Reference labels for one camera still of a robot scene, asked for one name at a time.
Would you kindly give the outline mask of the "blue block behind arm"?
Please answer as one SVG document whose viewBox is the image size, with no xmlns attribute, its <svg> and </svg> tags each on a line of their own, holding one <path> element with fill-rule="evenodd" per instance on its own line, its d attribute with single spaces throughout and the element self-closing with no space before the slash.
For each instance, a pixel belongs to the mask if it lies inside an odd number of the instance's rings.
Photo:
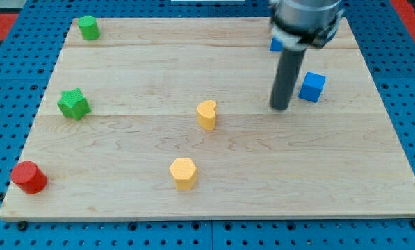
<svg viewBox="0 0 415 250">
<path fill-rule="evenodd" d="M 272 52 L 281 52 L 283 49 L 283 44 L 277 38 L 273 37 L 270 43 L 270 51 Z"/>
</svg>

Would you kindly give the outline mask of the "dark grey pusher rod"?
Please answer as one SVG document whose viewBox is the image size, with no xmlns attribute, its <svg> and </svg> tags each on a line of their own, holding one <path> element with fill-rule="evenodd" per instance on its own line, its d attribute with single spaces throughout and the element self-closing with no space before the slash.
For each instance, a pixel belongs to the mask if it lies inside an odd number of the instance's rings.
<svg viewBox="0 0 415 250">
<path fill-rule="evenodd" d="M 283 111 L 289 107 L 305 51 L 282 50 L 270 95 L 271 108 Z"/>
</svg>

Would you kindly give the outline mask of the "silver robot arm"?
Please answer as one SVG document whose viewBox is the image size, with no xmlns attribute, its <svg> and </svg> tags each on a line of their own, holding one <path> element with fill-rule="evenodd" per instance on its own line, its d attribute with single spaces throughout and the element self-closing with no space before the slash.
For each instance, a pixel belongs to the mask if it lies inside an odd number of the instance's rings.
<svg viewBox="0 0 415 250">
<path fill-rule="evenodd" d="M 271 0 L 272 36 L 282 51 L 269 104 L 286 110 L 308 47 L 323 48 L 336 35 L 345 10 L 341 0 Z"/>
</svg>

